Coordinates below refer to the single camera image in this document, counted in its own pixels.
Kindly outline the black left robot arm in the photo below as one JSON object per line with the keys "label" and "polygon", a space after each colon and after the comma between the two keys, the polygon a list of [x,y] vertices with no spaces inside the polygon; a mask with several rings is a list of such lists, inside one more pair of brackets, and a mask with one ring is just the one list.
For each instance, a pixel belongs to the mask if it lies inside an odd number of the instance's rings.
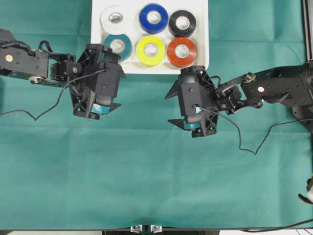
{"label": "black left robot arm", "polygon": [[69,89],[73,114],[78,117],[99,120],[121,106],[114,102],[120,79],[126,77],[120,62],[120,55],[102,44],[87,44],[77,59],[54,52],[48,41],[32,50],[11,31],[0,31],[0,74],[61,88],[62,93]]}

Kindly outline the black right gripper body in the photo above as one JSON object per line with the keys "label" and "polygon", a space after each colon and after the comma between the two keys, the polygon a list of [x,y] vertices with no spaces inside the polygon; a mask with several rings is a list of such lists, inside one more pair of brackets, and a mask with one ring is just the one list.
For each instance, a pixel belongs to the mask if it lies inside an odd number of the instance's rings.
{"label": "black right gripper body", "polygon": [[207,73],[204,66],[191,66],[181,70],[178,76],[181,89],[178,94],[181,116],[202,114],[201,128],[192,132],[192,137],[206,137],[216,134],[217,112],[209,112],[211,107],[211,84],[208,83]]}

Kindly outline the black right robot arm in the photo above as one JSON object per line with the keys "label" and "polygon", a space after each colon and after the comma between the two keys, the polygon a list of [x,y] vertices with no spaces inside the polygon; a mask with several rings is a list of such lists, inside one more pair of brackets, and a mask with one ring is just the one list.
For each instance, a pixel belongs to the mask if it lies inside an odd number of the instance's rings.
{"label": "black right robot arm", "polygon": [[190,131],[192,137],[217,132],[218,114],[234,114],[245,107],[259,109],[263,102],[280,103],[311,133],[313,131],[313,63],[282,66],[257,73],[246,73],[214,85],[204,66],[180,70],[165,99],[177,96],[180,119],[169,123]]}

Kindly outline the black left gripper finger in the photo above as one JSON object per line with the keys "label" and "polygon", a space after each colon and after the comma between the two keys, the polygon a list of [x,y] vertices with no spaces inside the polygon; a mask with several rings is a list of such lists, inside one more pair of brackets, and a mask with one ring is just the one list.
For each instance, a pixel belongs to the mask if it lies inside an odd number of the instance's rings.
{"label": "black left gripper finger", "polygon": [[117,78],[118,79],[126,79],[126,75],[120,64],[117,65]]}
{"label": "black left gripper finger", "polygon": [[122,106],[120,103],[111,103],[109,106],[102,103],[94,103],[91,109],[91,113],[95,115],[107,115],[115,109]]}

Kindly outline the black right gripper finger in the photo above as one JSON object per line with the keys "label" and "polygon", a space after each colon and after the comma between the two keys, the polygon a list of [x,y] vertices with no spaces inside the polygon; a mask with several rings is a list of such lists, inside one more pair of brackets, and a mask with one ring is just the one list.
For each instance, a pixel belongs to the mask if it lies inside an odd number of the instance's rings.
{"label": "black right gripper finger", "polygon": [[187,119],[183,117],[180,119],[169,119],[168,122],[185,131],[196,131],[201,128],[200,123],[188,124],[186,120]]}
{"label": "black right gripper finger", "polygon": [[170,88],[169,92],[167,93],[164,99],[168,100],[170,98],[177,96],[180,92],[180,89],[181,89],[181,82],[178,79],[174,82],[174,84],[172,85],[172,87]]}

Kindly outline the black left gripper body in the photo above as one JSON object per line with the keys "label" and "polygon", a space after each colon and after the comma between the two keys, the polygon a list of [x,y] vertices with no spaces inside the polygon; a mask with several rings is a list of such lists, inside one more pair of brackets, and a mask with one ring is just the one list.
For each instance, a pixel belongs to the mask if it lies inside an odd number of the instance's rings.
{"label": "black left gripper body", "polygon": [[87,44],[77,63],[82,67],[83,78],[70,84],[73,114],[99,120],[102,115],[91,113],[97,96],[117,97],[120,79],[117,65],[121,57],[102,44]]}

